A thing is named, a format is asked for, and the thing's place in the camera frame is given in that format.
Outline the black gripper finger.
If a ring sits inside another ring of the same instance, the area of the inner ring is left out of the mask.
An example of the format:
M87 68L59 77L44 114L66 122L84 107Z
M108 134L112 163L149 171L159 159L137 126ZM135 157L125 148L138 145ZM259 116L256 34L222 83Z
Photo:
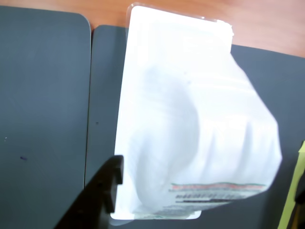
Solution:
M56 229L107 229L115 211L117 187L123 183L124 159L109 158L55 226Z
M305 187L297 188L295 195L295 207L293 209L290 221L290 229L304 229L305 228Z

